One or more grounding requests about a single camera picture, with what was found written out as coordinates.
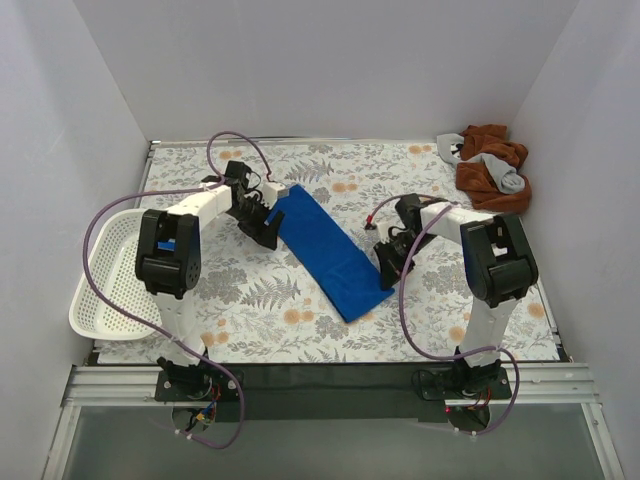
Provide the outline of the blue towel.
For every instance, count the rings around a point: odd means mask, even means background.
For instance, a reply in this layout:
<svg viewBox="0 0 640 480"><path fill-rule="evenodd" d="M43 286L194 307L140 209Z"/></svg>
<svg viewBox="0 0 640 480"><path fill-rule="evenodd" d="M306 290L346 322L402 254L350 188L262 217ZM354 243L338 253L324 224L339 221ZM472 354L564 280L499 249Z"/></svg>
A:
<svg viewBox="0 0 640 480"><path fill-rule="evenodd" d="M302 186L292 186L275 210L284 215L280 239L344 322L359 319L395 293L381 288L369 257Z"/></svg>
<svg viewBox="0 0 640 480"><path fill-rule="evenodd" d="M175 243L173 241L158 242L156 244L156 247L160 250L174 251Z"/></svg>

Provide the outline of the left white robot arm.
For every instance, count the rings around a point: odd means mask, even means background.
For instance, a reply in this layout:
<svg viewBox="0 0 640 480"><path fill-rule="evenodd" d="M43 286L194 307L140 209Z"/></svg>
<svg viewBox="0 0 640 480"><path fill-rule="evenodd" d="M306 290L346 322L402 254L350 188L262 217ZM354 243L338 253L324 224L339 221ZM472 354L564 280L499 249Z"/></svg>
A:
<svg viewBox="0 0 640 480"><path fill-rule="evenodd" d="M275 204L289 188L272 181L251 187L252 174L245 163L232 161L222 177L205 177L198 192L165 210L148 209L142 215L135 275L155 302L171 341L170 352L159 364L186 367L178 387L193 400L205 398L213 386L211 373L197 365L206 350L193 298L202 270L202 231L227 214L246 236L274 250L285 217Z"/></svg>

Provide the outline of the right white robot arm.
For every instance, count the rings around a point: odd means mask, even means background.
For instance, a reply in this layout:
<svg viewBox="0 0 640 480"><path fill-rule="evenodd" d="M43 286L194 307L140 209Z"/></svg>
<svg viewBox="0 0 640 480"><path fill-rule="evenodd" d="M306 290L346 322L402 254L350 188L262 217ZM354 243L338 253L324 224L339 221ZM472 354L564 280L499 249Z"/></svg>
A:
<svg viewBox="0 0 640 480"><path fill-rule="evenodd" d="M499 393L516 394L501 357L503 338L517 304L539 277L538 267L514 214L467 210L442 198L416 193L391 197L399 225L376 222L365 227L379 236L374 246L382 289L403 289L414 258L437 237L458 244L465 278L473 295L471 317L461 344L451 356L439 356L436 370L423 370L417 381L427 399L488 399Z"/></svg>

